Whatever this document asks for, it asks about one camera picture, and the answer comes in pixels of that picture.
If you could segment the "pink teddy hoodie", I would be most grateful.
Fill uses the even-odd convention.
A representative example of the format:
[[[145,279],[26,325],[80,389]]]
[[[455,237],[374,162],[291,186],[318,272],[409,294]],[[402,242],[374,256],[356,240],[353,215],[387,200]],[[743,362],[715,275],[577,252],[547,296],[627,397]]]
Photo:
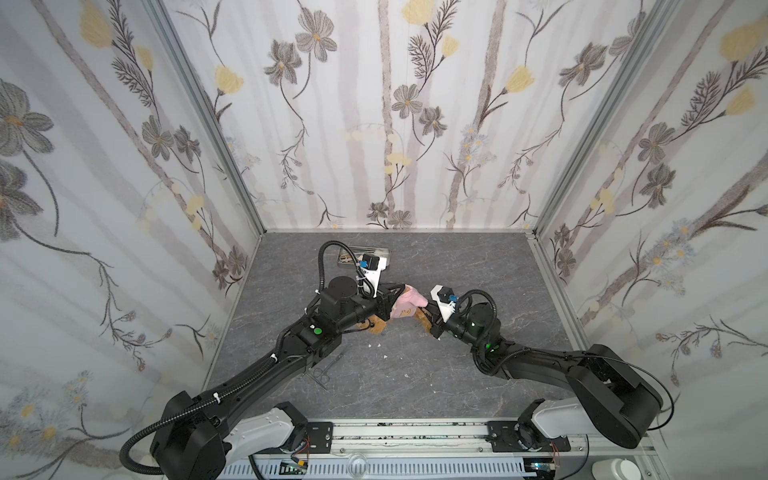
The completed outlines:
[[[414,287],[405,286],[405,290],[396,299],[391,312],[391,319],[415,318],[422,308],[428,305],[428,300]]]

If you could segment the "brown teddy bear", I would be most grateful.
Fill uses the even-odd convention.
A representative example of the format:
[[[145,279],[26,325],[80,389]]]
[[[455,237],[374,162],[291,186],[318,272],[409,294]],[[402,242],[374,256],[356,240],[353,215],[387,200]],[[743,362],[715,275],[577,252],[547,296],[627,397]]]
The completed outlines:
[[[383,331],[389,327],[395,325],[400,321],[413,321],[416,322],[425,333],[429,334],[432,328],[430,318],[426,312],[421,308],[411,308],[403,310],[398,316],[393,314],[389,320],[383,320],[382,318],[374,315],[371,316],[368,321],[370,322],[368,331],[373,334],[382,334]]]

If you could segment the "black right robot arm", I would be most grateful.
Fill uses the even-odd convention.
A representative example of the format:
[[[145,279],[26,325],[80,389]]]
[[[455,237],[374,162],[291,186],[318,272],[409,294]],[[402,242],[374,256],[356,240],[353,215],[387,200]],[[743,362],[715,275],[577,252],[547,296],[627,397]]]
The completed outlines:
[[[605,345],[562,351],[505,339],[496,303],[483,290],[457,295],[437,285],[423,311],[431,335],[449,333],[465,343],[480,373],[572,392],[566,400],[534,400],[511,432],[501,437],[513,449],[539,450],[571,435],[600,435],[618,447],[634,449],[662,412],[662,395],[649,383],[649,376]]]

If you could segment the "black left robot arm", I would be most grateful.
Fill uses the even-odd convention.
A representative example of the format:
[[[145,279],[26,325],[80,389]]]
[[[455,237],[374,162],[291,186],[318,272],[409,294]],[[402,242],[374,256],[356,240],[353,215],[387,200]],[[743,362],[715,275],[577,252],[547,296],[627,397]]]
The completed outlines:
[[[215,479],[225,469],[235,443],[230,434],[255,402],[280,384],[329,356],[353,326],[377,316],[389,320],[403,283],[374,284],[359,260],[354,275],[325,278],[302,316],[277,335],[274,347],[234,377],[196,396],[172,397],[157,422],[133,434],[121,447],[127,470],[168,479]]]

